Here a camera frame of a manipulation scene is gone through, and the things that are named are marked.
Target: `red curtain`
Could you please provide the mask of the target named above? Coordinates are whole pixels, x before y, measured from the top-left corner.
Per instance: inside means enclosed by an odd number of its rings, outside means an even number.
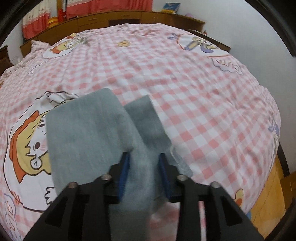
[[[35,37],[48,27],[50,17],[49,1],[42,1],[22,19],[22,32],[25,39]]]
[[[67,19],[116,10],[151,11],[153,0],[68,0]]]
[[[129,0],[129,9],[151,11],[153,0]]]

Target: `bed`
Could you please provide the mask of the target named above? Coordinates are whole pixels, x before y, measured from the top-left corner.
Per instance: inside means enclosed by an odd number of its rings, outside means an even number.
[[[160,23],[86,30],[53,46],[33,41],[0,83],[0,223],[13,240],[22,240],[56,197],[45,113],[100,88],[110,88],[122,105],[149,95],[193,180],[218,181],[245,213],[279,144],[277,105],[246,66]],[[175,240],[177,225],[178,205],[165,204],[152,215],[150,240]]]

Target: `cartoon character print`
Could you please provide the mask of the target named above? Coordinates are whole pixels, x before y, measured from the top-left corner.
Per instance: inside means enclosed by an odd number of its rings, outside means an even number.
[[[212,58],[214,66],[220,68],[222,71],[228,71],[230,73],[238,73],[239,75],[244,75],[241,71],[240,66],[237,63],[222,59],[222,58]]]
[[[244,196],[244,190],[242,189],[237,190],[237,192],[235,193],[234,201],[239,207],[241,207],[242,205],[243,196]]]
[[[119,47],[129,47],[131,43],[127,40],[123,40],[117,44]]]
[[[42,212],[57,196],[46,141],[46,114],[77,97],[66,92],[46,92],[34,101],[11,129],[4,177],[15,201],[24,208]]]
[[[235,201],[235,203],[242,208],[242,204],[243,204],[243,196],[244,196],[244,190],[242,190],[241,188],[239,190],[237,190],[237,192],[235,193],[235,199],[233,199]],[[249,219],[251,219],[251,211],[249,211],[247,214],[247,217]]]
[[[197,51],[203,55],[214,54],[213,56],[226,56],[229,55],[226,51],[219,49],[216,45],[211,42],[192,35],[192,34],[175,34],[168,37],[170,40],[176,40],[177,44],[184,50]]]
[[[46,113],[35,111],[12,135],[9,158],[19,183],[26,174],[35,176],[42,171],[51,174],[46,144]]]
[[[274,119],[274,115],[272,114],[271,117],[269,118],[269,121],[271,122],[271,125],[268,127],[268,130],[273,134],[274,137],[274,141],[273,141],[273,152],[272,152],[272,161],[275,160],[276,158],[276,153],[277,153],[277,149],[279,147],[279,126],[276,123],[275,119]]]
[[[4,208],[5,220],[7,223],[7,227],[9,228],[9,236],[12,240],[22,241],[22,236],[20,235],[20,232],[17,229],[17,223],[15,220],[16,207],[13,202],[13,198],[6,193],[4,193]]]
[[[43,58],[56,58],[71,53],[76,46],[86,44],[86,38],[74,33],[61,40],[54,47],[50,47],[43,53]]]

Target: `gray towel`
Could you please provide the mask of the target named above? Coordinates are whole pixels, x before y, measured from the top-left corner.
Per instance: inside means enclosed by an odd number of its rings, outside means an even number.
[[[51,110],[46,135],[57,193],[72,181],[94,181],[119,162],[122,152],[131,152],[122,202],[109,208],[113,241],[147,240],[149,215],[165,201],[157,170],[160,153],[192,176],[188,165],[172,156],[172,143],[148,96],[123,107],[111,90],[98,90]]]

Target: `screw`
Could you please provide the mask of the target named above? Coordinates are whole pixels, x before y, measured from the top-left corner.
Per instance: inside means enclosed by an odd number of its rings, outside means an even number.
[[[177,179],[179,181],[186,181],[188,179],[188,176],[186,176],[186,175],[179,175],[179,176],[177,176]]]
[[[211,183],[211,186],[212,186],[213,188],[219,188],[219,187],[221,187],[221,185],[220,185],[218,182],[212,182],[212,183]]]
[[[68,184],[68,187],[71,188],[71,189],[76,188],[77,186],[78,186],[78,183],[77,182],[70,182]]]
[[[109,181],[112,178],[110,174],[104,174],[101,176],[101,179],[104,181]]]

